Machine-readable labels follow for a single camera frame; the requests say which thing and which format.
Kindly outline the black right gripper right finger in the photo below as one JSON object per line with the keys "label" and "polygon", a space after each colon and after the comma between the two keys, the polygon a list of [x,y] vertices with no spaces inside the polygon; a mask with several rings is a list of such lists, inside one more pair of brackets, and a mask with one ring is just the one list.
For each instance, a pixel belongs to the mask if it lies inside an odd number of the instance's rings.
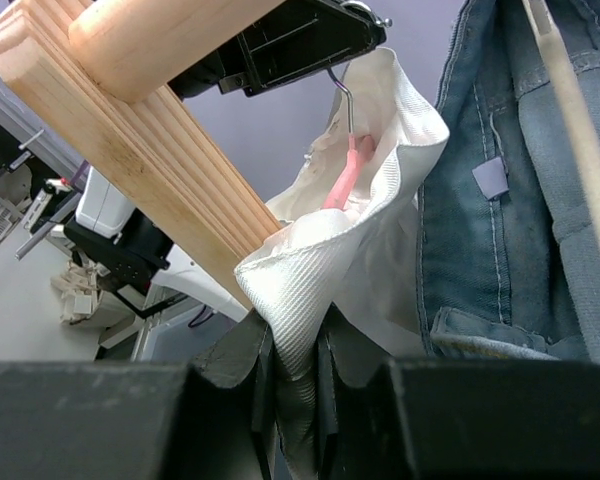
{"label": "black right gripper right finger", "polygon": [[394,358],[331,307],[316,347],[323,479],[600,479],[600,367]]}

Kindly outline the pink hanger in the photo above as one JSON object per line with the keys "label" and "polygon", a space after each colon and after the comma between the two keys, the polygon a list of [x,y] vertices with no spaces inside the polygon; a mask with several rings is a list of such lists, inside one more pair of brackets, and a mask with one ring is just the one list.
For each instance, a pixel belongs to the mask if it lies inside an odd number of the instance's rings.
{"label": "pink hanger", "polygon": [[343,210],[363,167],[375,152],[375,141],[370,135],[357,140],[354,129],[354,99],[352,92],[339,80],[333,69],[327,69],[329,78],[341,91],[347,105],[347,152],[342,172],[329,191],[322,208]]}

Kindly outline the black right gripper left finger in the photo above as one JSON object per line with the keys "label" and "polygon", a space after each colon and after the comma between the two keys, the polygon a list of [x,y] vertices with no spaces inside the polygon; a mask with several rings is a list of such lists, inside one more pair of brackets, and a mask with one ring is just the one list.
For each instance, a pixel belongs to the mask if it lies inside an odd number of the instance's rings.
{"label": "black right gripper left finger", "polygon": [[180,364],[0,362],[0,479],[268,479],[273,353],[251,312]]}

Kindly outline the beige hanger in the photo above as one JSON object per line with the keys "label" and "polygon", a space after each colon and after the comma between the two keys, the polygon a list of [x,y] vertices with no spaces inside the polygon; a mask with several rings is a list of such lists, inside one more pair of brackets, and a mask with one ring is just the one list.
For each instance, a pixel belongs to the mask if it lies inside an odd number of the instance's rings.
{"label": "beige hanger", "polygon": [[547,3],[525,1],[523,7],[557,98],[600,248],[600,140]]}

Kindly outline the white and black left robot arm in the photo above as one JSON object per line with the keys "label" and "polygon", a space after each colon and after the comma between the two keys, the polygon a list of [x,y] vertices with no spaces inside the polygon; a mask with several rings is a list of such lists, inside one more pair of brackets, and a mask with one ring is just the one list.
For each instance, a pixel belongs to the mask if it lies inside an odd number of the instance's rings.
{"label": "white and black left robot arm", "polygon": [[[248,97],[285,86],[369,53],[386,40],[389,19],[362,1],[285,1],[169,81],[184,100],[212,87]],[[141,213],[96,169],[91,169],[74,218],[64,229],[79,265],[100,266],[99,287],[114,297],[130,286],[152,285],[175,295],[144,310],[152,317],[187,297],[202,303],[194,325],[212,313],[241,321],[245,308]]]}

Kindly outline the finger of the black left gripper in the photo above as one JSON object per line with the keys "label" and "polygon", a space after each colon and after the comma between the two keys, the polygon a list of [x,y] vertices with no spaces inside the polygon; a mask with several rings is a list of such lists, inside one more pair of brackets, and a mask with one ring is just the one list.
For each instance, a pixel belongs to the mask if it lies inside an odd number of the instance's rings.
{"label": "finger of the black left gripper", "polygon": [[168,82],[180,98],[216,86],[247,97],[365,55],[386,41],[386,19],[362,1],[285,1]]}

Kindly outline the blue denim garment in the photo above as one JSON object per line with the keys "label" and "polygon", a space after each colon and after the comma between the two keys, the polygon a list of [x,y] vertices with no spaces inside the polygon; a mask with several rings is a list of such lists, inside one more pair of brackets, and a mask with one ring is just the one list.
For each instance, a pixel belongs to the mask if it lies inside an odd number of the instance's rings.
{"label": "blue denim garment", "polygon": [[600,254],[519,1],[468,1],[438,89],[449,141],[418,192],[426,352],[600,365]]}

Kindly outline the white pleated skirt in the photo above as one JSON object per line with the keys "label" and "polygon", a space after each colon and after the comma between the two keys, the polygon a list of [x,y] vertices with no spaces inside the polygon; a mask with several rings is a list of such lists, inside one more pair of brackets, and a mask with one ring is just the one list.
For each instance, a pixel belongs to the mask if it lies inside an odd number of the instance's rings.
{"label": "white pleated skirt", "polygon": [[415,318],[416,193],[449,138],[393,50],[354,59],[343,81],[353,94],[357,140],[375,141],[345,208],[322,208],[348,145],[346,102],[336,98],[295,181],[268,202],[283,228],[235,269],[273,334],[277,426],[295,479],[318,475],[313,348],[328,309],[356,321]]}

